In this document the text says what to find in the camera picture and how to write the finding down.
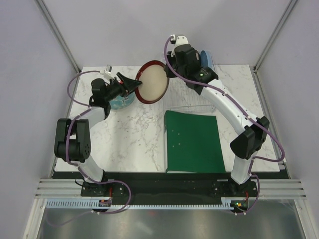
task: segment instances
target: reflective metal surface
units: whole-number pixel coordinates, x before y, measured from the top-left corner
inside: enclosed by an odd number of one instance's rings
[[[87,211],[46,209],[52,223]],[[248,215],[218,210],[127,210],[84,215],[60,228],[42,222],[39,239],[303,239],[293,201],[259,201]]]

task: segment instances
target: white marble table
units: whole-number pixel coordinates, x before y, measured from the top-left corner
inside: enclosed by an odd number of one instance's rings
[[[103,67],[84,67],[83,71],[101,70]],[[134,79],[140,66],[113,67],[117,72]],[[217,74],[229,91],[251,112],[262,116],[262,109],[248,65],[217,65]],[[80,77],[75,99],[88,103],[91,93],[91,81],[101,78],[99,73],[85,74]],[[73,104],[70,117],[84,111],[86,107]],[[234,163],[234,154],[230,142],[237,136],[226,118],[216,110],[220,143],[226,171],[230,172]],[[110,116],[98,123],[90,131],[91,155],[105,171],[127,172],[164,172],[164,136],[163,136],[163,100],[144,105],[137,99],[125,109],[111,111]],[[269,136],[259,156],[275,158]],[[55,171],[77,171],[62,159],[58,159]],[[278,172],[277,163],[256,160],[253,172]]]

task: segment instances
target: wire dish rack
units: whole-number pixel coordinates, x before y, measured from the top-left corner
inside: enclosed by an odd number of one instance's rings
[[[179,78],[171,78],[167,92],[163,97],[165,111],[176,111],[189,114],[213,113],[215,106],[188,88],[186,83]]]

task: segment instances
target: white wall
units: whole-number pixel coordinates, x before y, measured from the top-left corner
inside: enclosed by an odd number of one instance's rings
[[[255,64],[289,0],[44,0],[80,66],[142,65],[184,34],[215,63]]]
[[[290,173],[319,223],[319,2],[301,0],[260,69]]]
[[[22,237],[73,68],[33,0],[0,2],[0,238]]]

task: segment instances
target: red rim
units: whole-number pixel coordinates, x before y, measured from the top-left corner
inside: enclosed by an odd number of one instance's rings
[[[143,71],[149,67],[149,66],[152,66],[152,65],[159,65],[159,66],[162,66],[164,68],[164,63],[161,62],[161,61],[157,61],[157,60],[153,60],[153,61],[149,61],[147,63],[145,63],[141,68],[140,70],[138,71],[138,73],[136,74],[136,77],[135,77],[135,80],[139,81],[140,80],[140,76],[142,75]],[[167,89],[168,89],[168,85],[169,85],[169,78],[167,77],[167,85],[166,85],[166,89],[164,91],[164,93],[156,100],[154,101],[146,101],[142,98],[142,96],[140,95],[140,92],[139,92],[139,88],[136,88],[135,89],[135,94],[136,94],[136,97],[138,98],[138,100],[140,102],[142,102],[143,104],[153,104],[157,101],[159,101],[166,93]]]

